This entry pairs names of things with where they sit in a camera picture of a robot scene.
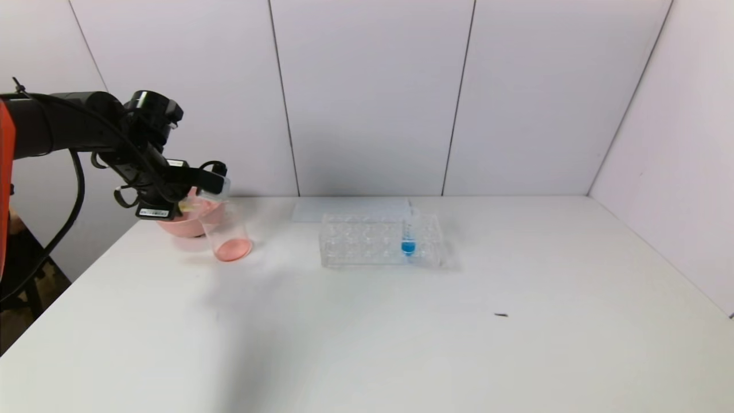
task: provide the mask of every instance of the floor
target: floor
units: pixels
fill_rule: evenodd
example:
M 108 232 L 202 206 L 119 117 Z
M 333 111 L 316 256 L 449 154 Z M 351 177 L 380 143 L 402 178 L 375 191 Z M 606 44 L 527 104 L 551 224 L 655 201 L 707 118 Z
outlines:
M 42 279 L 36 279 L 38 292 L 47 309 L 70 285 L 69 280 L 53 265 L 47 264 L 43 268 L 46 273 Z M 33 324 L 33 317 L 29 309 L 9 309 L 0 312 L 0 356 Z

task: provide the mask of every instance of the panel seam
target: panel seam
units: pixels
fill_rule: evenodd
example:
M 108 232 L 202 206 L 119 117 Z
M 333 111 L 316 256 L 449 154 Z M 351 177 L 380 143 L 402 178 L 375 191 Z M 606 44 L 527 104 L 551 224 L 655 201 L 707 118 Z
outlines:
M 74 5 L 71 4 L 71 0 L 67 0 L 69 3 L 69 7 L 71 8 L 71 14 L 74 15 L 74 20 L 76 21 L 76 26 L 79 28 L 79 32 L 81 33 L 81 38 L 84 40 L 84 45 L 87 47 L 87 51 L 90 54 L 90 57 L 92 57 L 92 63 L 94 63 L 94 67 L 97 70 L 97 75 L 99 75 L 99 79 L 102 81 L 102 85 L 104 86 L 104 90 L 109 93 L 109 88 L 107 87 L 107 83 L 104 81 L 104 77 L 102 76 L 102 72 L 99 70 L 99 65 L 97 64 L 97 59 L 94 58 L 94 54 L 92 53 L 92 48 L 90 48 L 90 43 L 87 41 L 87 36 L 84 35 L 84 30 L 81 28 L 81 24 L 79 23 L 79 17 L 76 15 L 76 10 L 74 10 Z
M 459 114 L 459 101 L 461 100 L 461 89 L 464 85 L 464 72 L 466 72 L 466 60 L 469 55 L 469 42 L 471 41 L 471 29 L 474 25 L 474 11 L 476 10 L 476 0 L 471 7 L 471 19 L 469 20 L 469 33 L 466 37 L 466 49 L 464 50 L 464 65 L 461 68 L 461 78 L 459 79 L 459 92 L 457 94 L 457 105 L 454 110 L 454 123 L 451 125 L 451 138 L 448 140 L 448 154 L 446 155 L 446 169 L 443 171 L 443 185 L 441 185 L 441 196 L 446 191 L 446 177 L 448 176 L 448 163 L 451 161 L 451 147 L 454 144 L 454 131 L 457 127 L 457 116 Z
M 650 54 L 647 56 L 647 61 L 645 61 L 644 67 L 642 69 L 642 73 L 640 74 L 640 78 L 637 80 L 637 85 L 635 86 L 635 90 L 634 92 L 632 92 L 632 97 L 630 98 L 630 101 L 627 104 L 625 113 L 622 115 L 622 119 L 619 121 L 619 124 L 617 125 L 617 130 L 614 131 L 614 136 L 612 137 L 611 142 L 609 143 L 609 146 L 606 149 L 604 158 L 601 160 L 601 163 L 599 164 L 597 173 L 594 175 L 594 178 L 592 179 L 592 183 L 589 185 L 589 190 L 587 190 L 586 196 L 591 196 L 592 188 L 594 187 L 594 184 L 596 184 L 596 181 L 599 179 L 601 170 L 602 168 L 604 168 L 604 163 L 606 162 L 606 159 L 609 157 L 609 153 L 611 152 L 611 149 L 614 146 L 614 142 L 617 140 L 617 137 L 619 136 L 619 131 L 622 129 L 622 125 L 624 124 L 625 119 L 627 118 L 627 114 L 630 112 L 630 108 L 632 107 L 632 102 L 634 102 L 635 97 L 637 97 L 637 91 L 639 90 L 640 85 L 642 84 L 642 78 L 644 78 L 644 74 L 645 72 L 647 72 L 647 66 L 650 65 L 650 60 L 653 58 L 653 54 L 655 53 L 655 48 L 658 47 L 658 41 L 660 40 L 660 36 L 663 34 L 663 30 L 665 29 L 665 23 L 668 21 L 668 16 L 670 16 L 670 10 L 672 10 L 674 2 L 675 0 L 670 0 L 670 4 L 668 4 L 668 10 L 665 13 L 665 18 L 663 18 L 663 23 L 660 25 L 660 31 L 658 31 L 658 35 L 655 37 L 655 42 L 653 43 L 653 47 L 650 49 Z
M 288 117 L 288 104 L 286 103 L 286 87 L 283 84 L 283 69 L 280 67 L 280 52 L 277 49 L 277 37 L 275 35 L 275 18 L 273 17 L 273 6 L 271 0 L 268 0 L 268 10 L 270 11 L 270 27 L 273 32 L 273 44 L 275 45 L 275 60 L 277 62 L 277 72 L 280 77 L 280 92 L 283 94 L 283 110 L 286 112 L 286 127 L 288 128 L 288 142 L 291 144 L 291 158 L 293 159 L 293 174 L 296 178 L 296 192 L 301 196 L 301 187 L 298 183 L 298 168 L 296 167 L 296 151 L 293 148 L 293 134 L 291 133 L 291 120 Z

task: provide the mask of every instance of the blue liquid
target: blue liquid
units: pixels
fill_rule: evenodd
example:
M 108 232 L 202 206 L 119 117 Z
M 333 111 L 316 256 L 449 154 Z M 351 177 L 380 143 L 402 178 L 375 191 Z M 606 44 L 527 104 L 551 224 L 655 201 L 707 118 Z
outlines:
M 403 242 L 400 244 L 400 249 L 403 250 L 403 254 L 405 256 L 412 256 L 413 253 L 415 253 L 415 240 L 403 238 Z

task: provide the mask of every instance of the white wall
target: white wall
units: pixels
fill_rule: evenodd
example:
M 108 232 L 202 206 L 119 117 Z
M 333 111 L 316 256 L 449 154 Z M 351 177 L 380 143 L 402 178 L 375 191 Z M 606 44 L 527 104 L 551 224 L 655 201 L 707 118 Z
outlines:
M 234 195 L 297 195 L 268 0 L 72 0 L 109 92 L 183 120 L 164 155 L 228 166 Z
M 670 0 L 479 0 L 446 195 L 585 195 Z
M 440 195 L 473 0 L 272 0 L 302 195 Z
M 11 76 L 30 92 L 104 90 L 66 0 L 0 1 L 0 56 L 3 93 L 15 90 Z M 122 182 L 117 174 L 94 169 L 88 156 L 82 158 L 87 178 L 84 206 L 76 225 L 51 255 L 72 280 L 136 222 L 132 212 L 120 208 L 112 197 Z M 45 245 L 66 221 L 76 197 L 68 152 L 14 162 L 12 182 L 12 206 Z
M 734 1 L 675 0 L 591 197 L 734 313 Z

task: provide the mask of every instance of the black cable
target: black cable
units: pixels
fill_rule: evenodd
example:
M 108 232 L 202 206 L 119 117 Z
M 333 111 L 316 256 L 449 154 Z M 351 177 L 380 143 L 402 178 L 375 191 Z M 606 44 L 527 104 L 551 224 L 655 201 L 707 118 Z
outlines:
M 84 203 L 84 191 L 86 190 L 84 186 L 84 170 L 81 168 L 79 153 L 73 149 L 69 149 L 69 154 L 71 155 L 71 161 L 74 164 L 74 172 L 76 172 L 76 200 L 74 201 L 74 207 L 71 209 L 69 218 L 66 219 L 64 226 L 61 227 L 59 232 L 56 233 L 56 236 L 54 236 L 51 242 L 49 242 L 48 245 L 43 249 L 43 252 L 38 258 L 38 261 L 31 267 L 31 272 L 28 274 L 28 276 L 20 284 L 18 284 L 18 286 L 15 287 L 13 291 L 3 295 L 3 297 L 0 298 L 0 302 L 7 300 L 9 297 L 15 297 L 15 295 L 17 295 L 23 289 L 28 281 L 31 281 L 33 277 L 35 277 L 38 269 L 41 268 L 44 262 L 46 262 L 48 256 L 51 255 L 51 252 L 54 250 L 54 248 L 59 245 L 59 242 L 61 242 L 66 233 L 69 232 L 69 229 L 71 229 L 74 221 L 76 221 L 76 218 L 79 216 L 81 205 Z
M 102 165 L 99 163 L 99 159 L 97 159 L 97 152 L 92 152 L 92 156 L 90 157 L 90 162 L 92 163 L 92 166 L 97 169 L 107 169 L 105 165 Z

